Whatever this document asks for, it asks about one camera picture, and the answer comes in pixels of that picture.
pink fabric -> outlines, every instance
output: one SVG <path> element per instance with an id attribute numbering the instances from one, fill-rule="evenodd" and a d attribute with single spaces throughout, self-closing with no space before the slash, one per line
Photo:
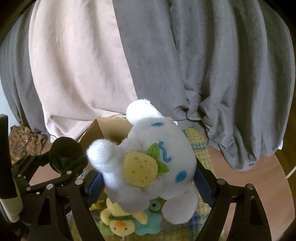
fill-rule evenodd
<path id="1" fill-rule="evenodd" d="M 112 0 L 37 0 L 29 53 L 46 127 L 56 137 L 76 139 L 94 119 L 125 114 L 137 100 Z"/>

plush toy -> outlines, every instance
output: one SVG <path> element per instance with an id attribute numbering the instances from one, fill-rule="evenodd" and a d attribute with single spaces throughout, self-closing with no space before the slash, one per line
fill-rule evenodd
<path id="1" fill-rule="evenodd" d="M 138 235 L 156 234 L 160 232 L 162 216 L 148 209 L 144 212 L 129 214 L 124 212 L 117 203 L 106 200 L 107 208 L 101 212 L 99 229 L 105 235 L 116 234 L 125 237 L 133 232 Z"/>
<path id="2" fill-rule="evenodd" d="M 188 222 L 198 202 L 196 158 L 188 139 L 148 100 L 132 102 L 126 118 L 133 127 L 120 145 L 100 139 L 87 150 L 103 174 L 106 194 L 127 213 L 143 211 L 149 200 L 161 197 L 167 200 L 162 208 L 167 221 Z"/>

white wall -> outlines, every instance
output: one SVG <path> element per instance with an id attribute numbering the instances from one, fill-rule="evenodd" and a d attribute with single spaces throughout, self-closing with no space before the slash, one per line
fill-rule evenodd
<path id="1" fill-rule="evenodd" d="M 4 91 L 2 88 L 2 84 L 1 84 L 1 80 L 0 80 L 0 114 L 5 114 L 8 116 L 8 133 L 10 132 L 10 127 L 11 126 L 18 126 L 19 123 L 17 122 L 17 120 L 15 119 L 9 104 L 6 100 L 6 97 L 4 95 Z"/>

woven rug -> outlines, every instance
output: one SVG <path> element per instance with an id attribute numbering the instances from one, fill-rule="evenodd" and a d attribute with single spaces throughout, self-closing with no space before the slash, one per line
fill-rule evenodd
<path id="1" fill-rule="evenodd" d="M 205 139 L 203 135 L 197 131 L 196 129 L 189 127 L 184 130 L 184 133 L 186 137 L 188 138 L 189 142 L 191 143 L 191 146 L 195 152 L 195 155 L 200 160 L 200 162 L 203 164 L 203 166 L 206 169 L 211 170 L 214 173 L 213 166 L 210 161 L 209 152 L 205 143 Z M 87 171 L 85 170 L 83 174 L 80 176 L 80 178 L 84 178 L 87 174 Z M 105 200 L 106 195 L 101 194 L 100 200 L 102 202 L 101 208 L 99 210 L 94 210 L 91 212 L 95 222 L 98 224 L 100 221 L 100 212 L 106 208 Z M 190 219 L 188 223 L 185 224 L 179 224 L 179 225 L 173 225 L 166 220 L 162 220 L 161 223 L 161 231 L 158 234 L 147 234 L 144 236 L 138 236 L 137 234 L 133 233 L 126 237 L 126 240 L 128 241 L 195 241 L 197 238 L 201 228 L 203 227 L 209 212 L 211 208 L 205 204 L 201 197 L 199 196 L 198 201 L 198 208 L 193 217 Z M 78 233 L 78 230 L 76 228 L 72 213 L 68 214 L 68 222 L 70 225 L 71 233 L 75 241 L 80 241 L 80 236 Z M 104 237 L 106 241 L 112 240 L 112 241 L 119 241 L 121 240 L 121 237 L 118 236 L 105 236 Z"/>

green ribbon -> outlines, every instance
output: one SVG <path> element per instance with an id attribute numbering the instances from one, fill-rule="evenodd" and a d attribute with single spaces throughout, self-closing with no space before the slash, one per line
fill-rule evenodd
<path id="1" fill-rule="evenodd" d="M 132 215 L 127 215 L 127 216 L 113 216 L 112 214 L 109 216 L 109 219 L 115 220 L 115 221 L 126 221 L 126 220 L 132 220 L 133 216 Z"/>

